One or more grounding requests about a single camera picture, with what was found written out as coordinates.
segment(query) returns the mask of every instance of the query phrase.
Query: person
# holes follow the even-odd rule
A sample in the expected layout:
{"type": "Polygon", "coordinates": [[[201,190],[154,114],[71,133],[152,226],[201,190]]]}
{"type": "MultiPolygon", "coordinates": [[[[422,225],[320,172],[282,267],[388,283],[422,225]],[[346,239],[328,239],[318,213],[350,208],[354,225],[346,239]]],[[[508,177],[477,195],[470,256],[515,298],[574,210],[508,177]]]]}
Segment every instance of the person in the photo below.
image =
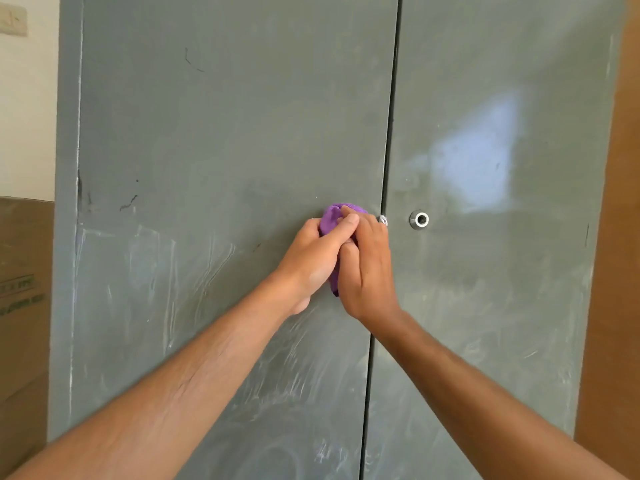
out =
{"type": "Polygon", "coordinates": [[[174,478],[269,339],[308,306],[338,256],[345,310],[402,366],[485,480],[623,478],[424,331],[398,304],[387,227],[347,207],[342,215],[324,237],[319,219],[306,222],[254,291],[10,478],[174,478]]]}

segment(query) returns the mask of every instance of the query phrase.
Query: white wall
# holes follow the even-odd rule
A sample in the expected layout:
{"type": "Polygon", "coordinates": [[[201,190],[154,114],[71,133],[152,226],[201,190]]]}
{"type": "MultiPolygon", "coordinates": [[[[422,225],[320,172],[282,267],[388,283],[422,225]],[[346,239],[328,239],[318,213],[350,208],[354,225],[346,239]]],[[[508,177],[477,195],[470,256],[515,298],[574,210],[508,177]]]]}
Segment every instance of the white wall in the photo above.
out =
{"type": "Polygon", "coordinates": [[[0,33],[0,196],[54,199],[60,0],[27,8],[28,37],[0,33]]]}

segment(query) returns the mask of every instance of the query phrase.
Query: forearm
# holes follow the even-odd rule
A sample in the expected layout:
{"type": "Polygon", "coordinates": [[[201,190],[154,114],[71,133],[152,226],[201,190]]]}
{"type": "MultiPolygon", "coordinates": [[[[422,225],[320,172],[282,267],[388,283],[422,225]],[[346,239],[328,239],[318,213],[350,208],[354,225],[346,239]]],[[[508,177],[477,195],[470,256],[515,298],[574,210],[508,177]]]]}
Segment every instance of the forearm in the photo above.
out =
{"type": "Polygon", "coordinates": [[[261,284],[12,479],[174,478],[288,316],[286,296],[279,282],[261,284]]]}
{"type": "Polygon", "coordinates": [[[370,329],[486,480],[623,477],[427,334],[404,312],[370,329]]]}

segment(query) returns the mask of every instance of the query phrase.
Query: silver lock cylinder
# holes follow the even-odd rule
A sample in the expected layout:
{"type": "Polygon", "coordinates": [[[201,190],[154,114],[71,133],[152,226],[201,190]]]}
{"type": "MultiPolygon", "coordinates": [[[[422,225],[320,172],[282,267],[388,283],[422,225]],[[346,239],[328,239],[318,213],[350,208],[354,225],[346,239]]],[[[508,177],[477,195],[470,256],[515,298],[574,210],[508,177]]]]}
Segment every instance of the silver lock cylinder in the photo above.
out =
{"type": "Polygon", "coordinates": [[[416,230],[424,229],[429,225],[429,216],[423,210],[414,210],[409,217],[409,224],[416,230]]]}

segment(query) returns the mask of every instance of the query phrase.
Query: person's left hand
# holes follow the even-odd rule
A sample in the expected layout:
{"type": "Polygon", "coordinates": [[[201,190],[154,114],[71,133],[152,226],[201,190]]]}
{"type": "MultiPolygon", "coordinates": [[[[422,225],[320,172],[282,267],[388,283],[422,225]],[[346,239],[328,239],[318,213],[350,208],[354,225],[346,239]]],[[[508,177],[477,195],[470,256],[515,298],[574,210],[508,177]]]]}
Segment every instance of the person's left hand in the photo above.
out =
{"type": "Polygon", "coordinates": [[[360,217],[350,214],[329,234],[320,237],[320,219],[309,219],[300,229],[275,274],[290,283],[295,293],[292,314],[302,312],[311,295],[329,279],[338,260],[340,247],[350,241],[360,217]]]}

